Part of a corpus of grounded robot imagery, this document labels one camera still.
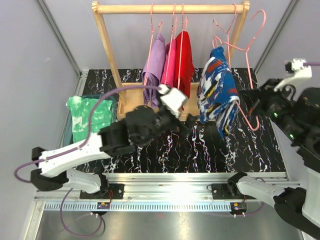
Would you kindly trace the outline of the blue patterned trousers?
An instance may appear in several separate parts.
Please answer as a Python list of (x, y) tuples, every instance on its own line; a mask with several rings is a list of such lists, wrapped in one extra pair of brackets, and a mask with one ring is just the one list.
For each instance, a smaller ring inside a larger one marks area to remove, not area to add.
[(220, 137), (224, 138), (230, 134), (239, 103), (240, 98), (224, 48), (213, 48), (197, 88), (200, 121), (214, 121)]

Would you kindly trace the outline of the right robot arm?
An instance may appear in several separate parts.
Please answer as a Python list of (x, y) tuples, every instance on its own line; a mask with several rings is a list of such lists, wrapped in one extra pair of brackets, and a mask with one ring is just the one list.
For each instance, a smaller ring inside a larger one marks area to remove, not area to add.
[(320, 238), (320, 89), (306, 88), (294, 101), (296, 88), (288, 84), (276, 89), (279, 79), (269, 79), (256, 89), (241, 90), (240, 95), (253, 116), (270, 118), (298, 147), (307, 171), (307, 187), (277, 187), (239, 172), (227, 181), (233, 197), (250, 196), (273, 207), (289, 225), (314, 239)]

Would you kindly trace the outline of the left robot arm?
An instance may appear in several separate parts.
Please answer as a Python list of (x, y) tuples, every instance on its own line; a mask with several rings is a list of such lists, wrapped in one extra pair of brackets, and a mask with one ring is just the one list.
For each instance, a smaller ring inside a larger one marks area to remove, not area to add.
[(181, 138), (186, 138), (197, 120), (198, 116), (188, 114), (186, 121), (180, 121), (164, 106), (154, 111), (140, 105), (86, 140), (51, 151), (35, 147), (32, 157), (40, 163), (31, 171), (30, 182), (42, 192), (67, 187), (82, 191), (80, 196), (84, 199), (104, 199), (111, 194), (106, 175), (85, 173), (76, 170), (76, 166), (133, 153), (168, 129), (177, 130)]

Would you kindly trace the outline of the pink wire hanger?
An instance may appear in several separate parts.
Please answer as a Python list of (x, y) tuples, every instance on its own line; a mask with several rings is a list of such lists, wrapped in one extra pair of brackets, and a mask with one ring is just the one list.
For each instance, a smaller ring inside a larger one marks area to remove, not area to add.
[(215, 48), (218, 48), (219, 47), (219, 43), (221, 45), (223, 45), (223, 41), (217, 36), (216, 34), (216, 29), (215, 27), (217, 28), (220, 28), (225, 34), (226, 34), (226, 40), (227, 42), (225, 43), (225, 45), (227, 45), (227, 62), (228, 62), (228, 66), (231, 68), (231, 45), (230, 45), (230, 31), (231, 31), (231, 28), (233, 26), (233, 23), (236, 19), (236, 16), (237, 16), (237, 5), (235, 3), (232, 4), (234, 6), (234, 13), (233, 13), (233, 19), (231, 21), (231, 23), (229, 24), (229, 27), (227, 30), (225, 30), (215, 19), (213, 19), (212, 21), (212, 30), (213, 30), (213, 39), (212, 39), (212, 47), (215, 49)]

